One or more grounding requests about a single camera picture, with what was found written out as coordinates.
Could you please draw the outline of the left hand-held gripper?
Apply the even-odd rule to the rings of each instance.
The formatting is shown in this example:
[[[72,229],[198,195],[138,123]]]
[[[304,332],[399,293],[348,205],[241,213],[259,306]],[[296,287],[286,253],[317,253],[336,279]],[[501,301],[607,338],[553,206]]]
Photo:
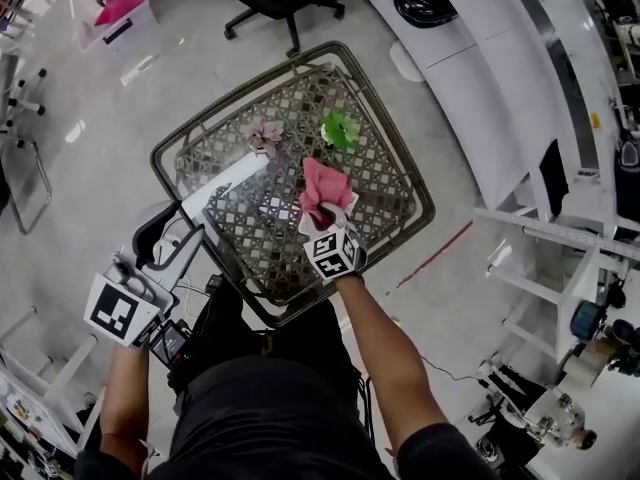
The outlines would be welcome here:
[[[179,208],[173,200],[144,208],[132,237],[136,260],[115,253],[107,270],[94,277],[84,321],[122,346],[144,345],[167,320],[176,305],[173,289],[204,241],[205,227],[199,225],[164,263],[154,264],[154,247]]]

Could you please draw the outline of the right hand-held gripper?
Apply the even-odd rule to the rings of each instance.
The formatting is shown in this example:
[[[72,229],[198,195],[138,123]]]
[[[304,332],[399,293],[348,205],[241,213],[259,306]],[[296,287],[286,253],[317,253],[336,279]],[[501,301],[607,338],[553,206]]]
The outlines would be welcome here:
[[[324,281],[360,271],[368,257],[349,214],[340,206],[329,203],[328,216],[331,224],[326,233],[317,227],[314,216],[309,213],[302,214],[298,225],[299,233],[316,237],[304,244],[304,251]]]

